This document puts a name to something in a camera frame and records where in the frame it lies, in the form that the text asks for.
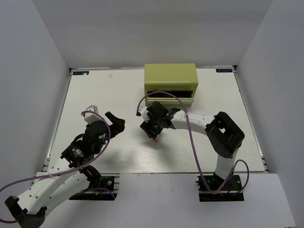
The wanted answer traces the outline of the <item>green metal drawer box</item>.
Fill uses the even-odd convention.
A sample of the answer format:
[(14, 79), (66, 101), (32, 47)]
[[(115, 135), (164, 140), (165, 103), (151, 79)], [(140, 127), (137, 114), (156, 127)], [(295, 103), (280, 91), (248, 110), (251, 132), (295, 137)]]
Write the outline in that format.
[(180, 105), (175, 98), (163, 94), (162, 91), (176, 96), (184, 105), (191, 106), (198, 84), (194, 63), (144, 65), (146, 106), (151, 105), (154, 101), (163, 105)]

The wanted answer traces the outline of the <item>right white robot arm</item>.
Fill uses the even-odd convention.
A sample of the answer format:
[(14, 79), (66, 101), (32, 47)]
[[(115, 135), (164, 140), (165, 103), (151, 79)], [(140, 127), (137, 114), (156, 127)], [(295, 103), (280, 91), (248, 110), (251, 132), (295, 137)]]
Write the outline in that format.
[(136, 115), (143, 118), (140, 128), (154, 140), (163, 129), (192, 130), (207, 136), (218, 154), (213, 174), (215, 185), (222, 190), (231, 185), (230, 172), (245, 134), (227, 113), (219, 112), (214, 116), (189, 114), (178, 108), (168, 110), (161, 103), (153, 102), (148, 107), (140, 106)]

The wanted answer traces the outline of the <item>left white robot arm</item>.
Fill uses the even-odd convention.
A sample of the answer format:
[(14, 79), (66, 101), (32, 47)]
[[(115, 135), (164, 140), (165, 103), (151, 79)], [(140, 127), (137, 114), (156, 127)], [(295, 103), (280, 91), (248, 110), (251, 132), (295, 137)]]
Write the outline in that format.
[(52, 210), (74, 196), (94, 192), (116, 197), (116, 177), (103, 176), (91, 163), (111, 139), (124, 131), (125, 120), (107, 112), (108, 124), (92, 110), (83, 111), (82, 116), (87, 123), (85, 132), (75, 137), (48, 174), (36, 177), (37, 182), (22, 194), (5, 200), (13, 223), (22, 228), (39, 228)]

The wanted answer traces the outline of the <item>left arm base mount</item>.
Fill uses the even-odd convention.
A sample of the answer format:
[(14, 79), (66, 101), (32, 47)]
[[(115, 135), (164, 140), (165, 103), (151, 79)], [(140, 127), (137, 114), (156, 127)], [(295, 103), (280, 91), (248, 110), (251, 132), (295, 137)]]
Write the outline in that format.
[(69, 200), (114, 201), (120, 183), (119, 174), (101, 174), (91, 165), (83, 168), (81, 174), (86, 176), (88, 186), (74, 194)]

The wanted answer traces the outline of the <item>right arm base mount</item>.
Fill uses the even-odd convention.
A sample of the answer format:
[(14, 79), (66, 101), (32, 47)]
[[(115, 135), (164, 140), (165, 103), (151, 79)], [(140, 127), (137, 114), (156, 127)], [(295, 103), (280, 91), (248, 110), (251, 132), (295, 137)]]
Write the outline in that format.
[(211, 194), (207, 190), (200, 175), (197, 176), (196, 184), (200, 202), (237, 202), (245, 200), (243, 192), (237, 194), (242, 189), (239, 175), (233, 175), (217, 194)]

